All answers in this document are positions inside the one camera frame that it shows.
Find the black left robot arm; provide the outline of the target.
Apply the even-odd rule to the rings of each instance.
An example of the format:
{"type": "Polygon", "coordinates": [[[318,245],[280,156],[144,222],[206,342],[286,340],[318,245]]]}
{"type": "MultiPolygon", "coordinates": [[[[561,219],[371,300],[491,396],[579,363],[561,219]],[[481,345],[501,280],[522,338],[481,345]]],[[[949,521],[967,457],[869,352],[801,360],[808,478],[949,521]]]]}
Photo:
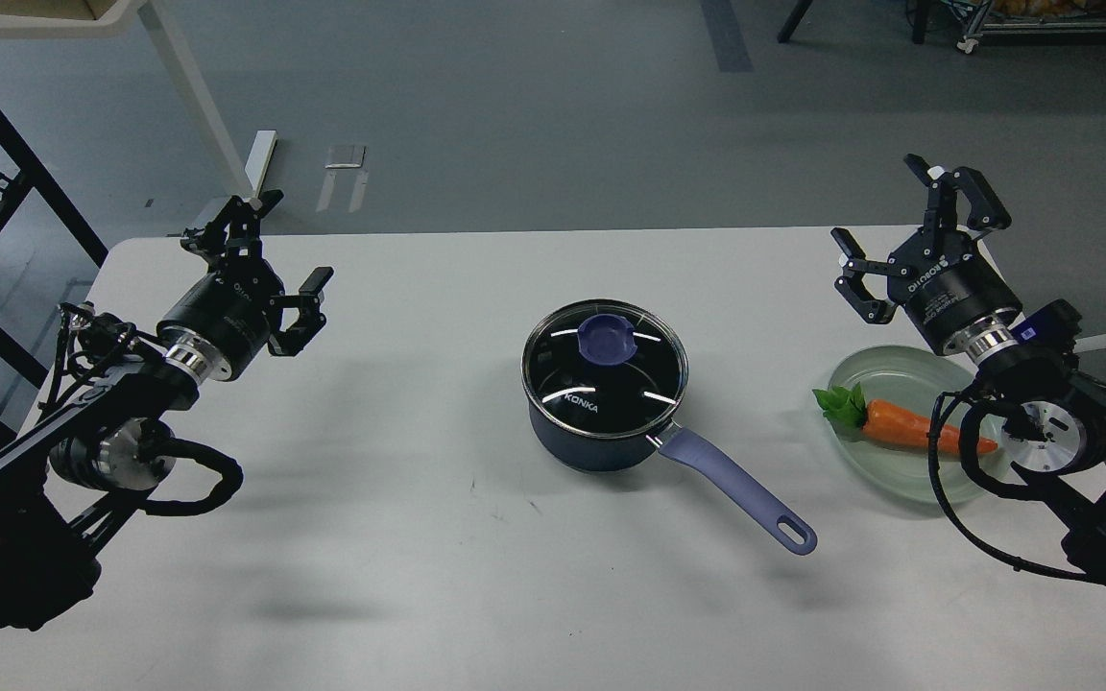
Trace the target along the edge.
{"type": "Polygon", "coordinates": [[[325,327],[332,268],[290,293],[263,255],[262,222],[281,201],[272,189],[206,207],[180,237],[206,272],[152,333],[62,304],[36,425],[0,449],[0,631],[36,631],[87,599],[101,549],[137,512],[201,515],[243,485],[233,458],[161,417],[189,410],[206,381],[238,379],[260,350],[295,357],[325,327]]]}

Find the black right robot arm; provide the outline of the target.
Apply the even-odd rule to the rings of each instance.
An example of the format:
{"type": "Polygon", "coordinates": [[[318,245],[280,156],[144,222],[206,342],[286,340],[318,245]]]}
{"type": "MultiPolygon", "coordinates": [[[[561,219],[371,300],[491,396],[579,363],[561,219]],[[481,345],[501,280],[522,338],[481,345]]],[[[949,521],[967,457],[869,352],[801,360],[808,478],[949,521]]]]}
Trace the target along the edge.
{"type": "Polygon", "coordinates": [[[1022,313],[1022,303],[980,253],[987,233],[1011,218],[982,172],[947,170],[919,155],[905,165],[927,191],[925,218],[883,261],[865,255],[846,228],[835,289],[867,323],[902,310],[933,354],[966,354],[977,371],[961,391],[940,392],[927,419],[927,477],[936,503],[966,540],[1015,570],[1106,587],[1106,383],[1079,370],[1079,312],[1056,300],[1022,313]],[[958,458],[989,494],[1048,507],[1064,524],[1068,569],[1008,554],[966,528],[940,478],[949,416],[958,458]]]}

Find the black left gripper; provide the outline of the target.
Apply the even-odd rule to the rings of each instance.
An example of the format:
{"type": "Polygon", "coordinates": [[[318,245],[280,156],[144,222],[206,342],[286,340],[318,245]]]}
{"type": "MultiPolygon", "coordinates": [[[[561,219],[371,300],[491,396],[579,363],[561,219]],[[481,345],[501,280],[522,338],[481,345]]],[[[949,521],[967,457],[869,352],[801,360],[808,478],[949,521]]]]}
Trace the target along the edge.
{"type": "Polygon", "coordinates": [[[267,345],[273,357],[296,357],[325,327],[324,287],[332,266],[313,268],[298,289],[285,295],[275,275],[215,272],[246,258],[262,256],[262,220],[284,193],[263,191],[257,200],[212,198],[180,234],[185,252],[204,259],[207,270],[156,325],[164,343],[181,333],[198,334],[221,355],[212,373],[218,381],[234,381],[267,345]]]}

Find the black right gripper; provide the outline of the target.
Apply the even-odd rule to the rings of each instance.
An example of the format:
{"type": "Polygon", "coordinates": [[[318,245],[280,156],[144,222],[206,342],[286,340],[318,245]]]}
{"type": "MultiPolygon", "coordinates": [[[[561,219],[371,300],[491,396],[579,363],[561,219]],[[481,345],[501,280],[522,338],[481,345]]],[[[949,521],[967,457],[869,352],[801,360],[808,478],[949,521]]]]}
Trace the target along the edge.
{"type": "Polygon", "coordinates": [[[830,235],[841,250],[834,287],[869,324],[890,323],[902,306],[929,348],[943,357],[964,349],[954,334],[975,322],[1008,326],[1022,314],[1022,302],[979,250],[984,235],[1011,224],[1011,214],[975,169],[948,171],[916,154],[904,155],[902,163],[927,188],[924,223],[885,263],[870,261],[851,231],[834,227],[830,235]],[[866,287],[870,274],[890,278],[889,299],[874,297],[866,287]]]}

